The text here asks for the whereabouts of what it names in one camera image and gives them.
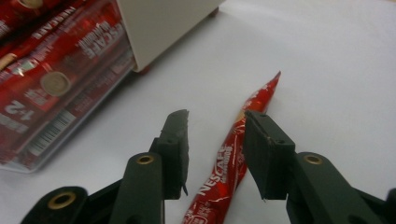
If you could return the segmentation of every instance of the gold coin logo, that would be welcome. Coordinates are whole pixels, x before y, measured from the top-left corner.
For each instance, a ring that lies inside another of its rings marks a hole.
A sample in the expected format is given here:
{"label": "gold coin logo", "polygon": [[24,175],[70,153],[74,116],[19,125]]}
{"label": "gold coin logo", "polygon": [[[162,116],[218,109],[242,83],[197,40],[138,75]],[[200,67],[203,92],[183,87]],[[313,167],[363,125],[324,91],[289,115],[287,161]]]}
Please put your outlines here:
{"label": "gold coin logo", "polygon": [[62,96],[70,86],[69,78],[60,72],[50,72],[41,78],[41,87],[51,96]]}

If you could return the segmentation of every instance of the stack of red sachets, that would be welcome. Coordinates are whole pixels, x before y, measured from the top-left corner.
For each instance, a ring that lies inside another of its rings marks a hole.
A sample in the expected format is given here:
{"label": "stack of red sachets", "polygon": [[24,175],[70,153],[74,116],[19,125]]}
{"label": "stack of red sachets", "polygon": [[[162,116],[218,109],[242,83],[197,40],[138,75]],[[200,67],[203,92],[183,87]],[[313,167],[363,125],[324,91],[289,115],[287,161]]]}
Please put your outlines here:
{"label": "stack of red sachets", "polygon": [[116,0],[2,0],[0,163],[30,172],[134,67]]}

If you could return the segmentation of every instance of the screw hole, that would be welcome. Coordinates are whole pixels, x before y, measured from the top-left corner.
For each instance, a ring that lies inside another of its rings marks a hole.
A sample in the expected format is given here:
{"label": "screw hole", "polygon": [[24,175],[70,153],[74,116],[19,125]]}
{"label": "screw hole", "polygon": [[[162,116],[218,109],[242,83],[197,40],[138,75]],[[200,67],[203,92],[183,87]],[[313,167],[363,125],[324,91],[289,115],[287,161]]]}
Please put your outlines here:
{"label": "screw hole", "polygon": [[63,192],[51,198],[51,200],[49,200],[48,207],[52,210],[65,208],[66,206],[70,205],[75,199],[76,194],[74,192]]}

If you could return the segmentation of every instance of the barcode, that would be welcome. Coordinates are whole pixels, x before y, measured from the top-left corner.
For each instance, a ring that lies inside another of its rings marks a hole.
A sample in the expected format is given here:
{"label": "barcode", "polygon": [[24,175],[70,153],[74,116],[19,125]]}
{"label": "barcode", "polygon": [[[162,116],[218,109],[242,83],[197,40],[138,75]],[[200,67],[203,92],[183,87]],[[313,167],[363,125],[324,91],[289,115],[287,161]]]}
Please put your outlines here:
{"label": "barcode", "polygon": [[46,128],[29,144],[28,150],[35,156],[39,156],[70,126],[76,117],[64,110],[52,120]]}

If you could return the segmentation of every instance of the white table surface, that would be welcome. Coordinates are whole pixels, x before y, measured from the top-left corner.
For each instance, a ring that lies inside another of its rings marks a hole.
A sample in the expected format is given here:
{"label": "white table surface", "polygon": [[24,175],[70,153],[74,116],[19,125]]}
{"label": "white table surface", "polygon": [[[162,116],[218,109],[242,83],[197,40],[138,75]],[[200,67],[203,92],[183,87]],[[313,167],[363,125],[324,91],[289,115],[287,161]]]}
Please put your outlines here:
{"label": "white table surface", "polygon": [[[385,199],[396,187],[396,2],[227,0],[147,75],[126,79],[42,169],[0,171],[0,223],[19,223],[53,189],[91,194],[119,180],[166,116],[186,108],[190,195],[165,207],[166,223],[180,223],[241,105],[279,70],[268,114],[296,150]],[[263,202],[247,174],[225,223],[290,222],[285,202]]]}

